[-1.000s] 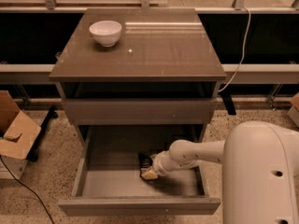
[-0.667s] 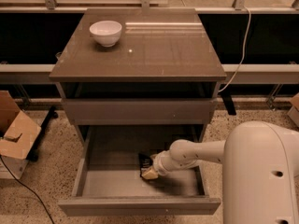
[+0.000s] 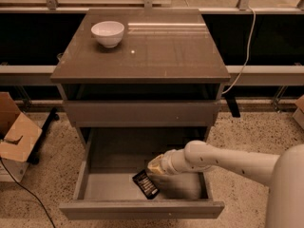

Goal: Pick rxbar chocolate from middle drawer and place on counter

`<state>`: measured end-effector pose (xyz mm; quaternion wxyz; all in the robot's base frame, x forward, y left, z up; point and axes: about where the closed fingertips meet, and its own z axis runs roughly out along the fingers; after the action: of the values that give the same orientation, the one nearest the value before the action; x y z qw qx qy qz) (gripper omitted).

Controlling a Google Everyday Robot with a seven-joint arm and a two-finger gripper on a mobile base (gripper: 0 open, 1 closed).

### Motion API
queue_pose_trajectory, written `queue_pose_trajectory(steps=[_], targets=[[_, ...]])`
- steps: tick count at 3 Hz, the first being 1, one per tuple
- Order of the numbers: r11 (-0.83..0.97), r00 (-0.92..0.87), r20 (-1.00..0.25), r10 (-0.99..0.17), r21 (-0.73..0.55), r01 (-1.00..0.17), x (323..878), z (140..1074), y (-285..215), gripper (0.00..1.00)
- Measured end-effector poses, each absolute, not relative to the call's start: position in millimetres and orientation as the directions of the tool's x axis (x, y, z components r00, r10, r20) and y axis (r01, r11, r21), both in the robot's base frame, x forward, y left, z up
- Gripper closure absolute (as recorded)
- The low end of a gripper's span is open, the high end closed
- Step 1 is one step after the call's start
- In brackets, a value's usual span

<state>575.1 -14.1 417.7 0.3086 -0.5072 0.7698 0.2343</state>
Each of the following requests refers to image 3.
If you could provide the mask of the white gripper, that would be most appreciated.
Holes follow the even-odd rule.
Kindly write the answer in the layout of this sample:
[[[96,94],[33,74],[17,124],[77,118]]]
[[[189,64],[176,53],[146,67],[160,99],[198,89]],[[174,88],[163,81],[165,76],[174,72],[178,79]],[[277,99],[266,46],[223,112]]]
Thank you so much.
[[[147,169],[157,175],[178,175],[181,173],[183,161],[183,151],[173,149],[151,160]]]

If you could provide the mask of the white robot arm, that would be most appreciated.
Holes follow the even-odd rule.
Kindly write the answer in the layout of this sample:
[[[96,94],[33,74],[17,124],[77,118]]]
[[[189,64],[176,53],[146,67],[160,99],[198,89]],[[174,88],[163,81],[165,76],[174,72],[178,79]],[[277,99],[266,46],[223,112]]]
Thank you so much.
[[[304,144],[280,155],[217,148],[191,141],[147,165],[156,175],[201,172],[218,166],[269,188],[265,228],[304,228]]]

